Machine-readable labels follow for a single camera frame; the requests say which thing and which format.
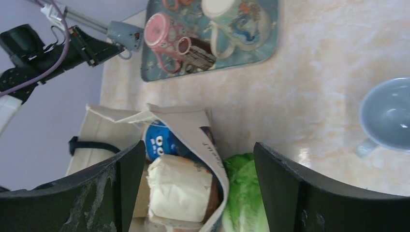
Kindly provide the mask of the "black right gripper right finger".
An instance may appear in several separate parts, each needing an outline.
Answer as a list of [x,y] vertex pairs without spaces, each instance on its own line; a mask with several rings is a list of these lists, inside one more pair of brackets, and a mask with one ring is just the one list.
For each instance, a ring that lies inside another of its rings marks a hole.
[[329,178],[257,142],[253,148],[272,232],[407,232],[410,199]]

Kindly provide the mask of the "pink patterned mug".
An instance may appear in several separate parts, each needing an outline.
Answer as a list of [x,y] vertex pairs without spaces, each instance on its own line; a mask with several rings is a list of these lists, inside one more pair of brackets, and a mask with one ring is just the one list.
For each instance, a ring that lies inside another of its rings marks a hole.
[[[144,40],[156,55],[159,66],[167,73],[176,73],[181,68],[181,62],[184,59],[178,53],[177,45],[178,41],[185,36],[199,37],[194,30],[166,12],[155,13],[145,25]],[[174,69],[166,69],[161,58],[162,54],[170,56],[176,62]]]

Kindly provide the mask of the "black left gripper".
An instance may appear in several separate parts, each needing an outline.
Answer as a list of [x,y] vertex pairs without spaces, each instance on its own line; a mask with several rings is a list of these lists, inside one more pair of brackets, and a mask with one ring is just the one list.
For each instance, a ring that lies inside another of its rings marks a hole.
[[[101,41],[86,34],[78,26],[69,28],[69,38],[65,39],[68,51],[61,64],[40,82],[57,77],[82,63],[95,67],[122,53],[124,48]],[[37,32],[24,24],[0,35],[0,46],[14,64],[0,75],[0,90],[6,91],[49,70],[62,55],[63,44],[45,45]]]

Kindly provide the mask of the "light blue mug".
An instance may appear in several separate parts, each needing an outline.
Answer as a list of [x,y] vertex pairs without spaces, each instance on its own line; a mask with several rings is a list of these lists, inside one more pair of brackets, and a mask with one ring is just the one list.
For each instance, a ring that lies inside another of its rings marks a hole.
[[359,121],[367,139],[355,149],[361,158],[378,146],[410,151],[410,78],[399,77],[382,82],[364,97]]

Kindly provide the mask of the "brown striped mug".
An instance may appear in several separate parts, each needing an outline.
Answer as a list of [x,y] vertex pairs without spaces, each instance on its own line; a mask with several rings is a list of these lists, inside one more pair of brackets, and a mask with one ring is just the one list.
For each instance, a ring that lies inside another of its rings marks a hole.
[[194,37],[182,37],[176,51],[187,63],[206,71],[216,63],[216,56],[211,51],[210,43]]

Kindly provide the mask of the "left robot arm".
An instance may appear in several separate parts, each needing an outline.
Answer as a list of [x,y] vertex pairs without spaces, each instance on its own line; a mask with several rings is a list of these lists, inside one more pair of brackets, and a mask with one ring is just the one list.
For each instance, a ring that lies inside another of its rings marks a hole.
[[77,25],[69,27],[65,36],[64,43],[46,46],[29,24],[1,33],[0,45],[14,64],[0,74],[1,131],[39,84],[82,63],[95,67],[124,51],[119,45],[93,38]]

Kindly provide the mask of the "white ceramic mug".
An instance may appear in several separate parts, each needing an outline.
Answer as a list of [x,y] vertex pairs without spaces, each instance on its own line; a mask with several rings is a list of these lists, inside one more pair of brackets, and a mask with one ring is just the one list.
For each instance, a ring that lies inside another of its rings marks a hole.
[[119,54],[120,58],[129,60],[132,57],[132,52],[139,52],[142,47],[144,29],[124,22],[111,21],[107,37],[129,52],[128,57]]

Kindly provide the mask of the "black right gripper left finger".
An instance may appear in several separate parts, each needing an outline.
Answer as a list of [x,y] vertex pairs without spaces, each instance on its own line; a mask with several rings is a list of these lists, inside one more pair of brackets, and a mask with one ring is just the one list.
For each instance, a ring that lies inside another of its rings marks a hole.
[[142,141],[32,190],[0,194],[3,232],[126,232],[145,163]]

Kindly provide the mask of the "cream canvas tote bag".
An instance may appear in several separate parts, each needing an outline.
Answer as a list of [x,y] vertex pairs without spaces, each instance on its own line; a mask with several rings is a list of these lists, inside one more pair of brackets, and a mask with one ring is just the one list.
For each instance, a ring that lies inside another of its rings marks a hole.
[[209,166],[220,183],[222,205],[205,223],[204,232],[221,231],[222,213],[227,203],[229,180],[218,154],[216,144],[199,134],[210,132],[212,112],[200,106],[160,107],[147,104],[147,110],[138,112],[111,109],[88,104],[79,133],[79,141],[103,142],[123,150],[143,138],[148,125],[160,120],[200,160]]

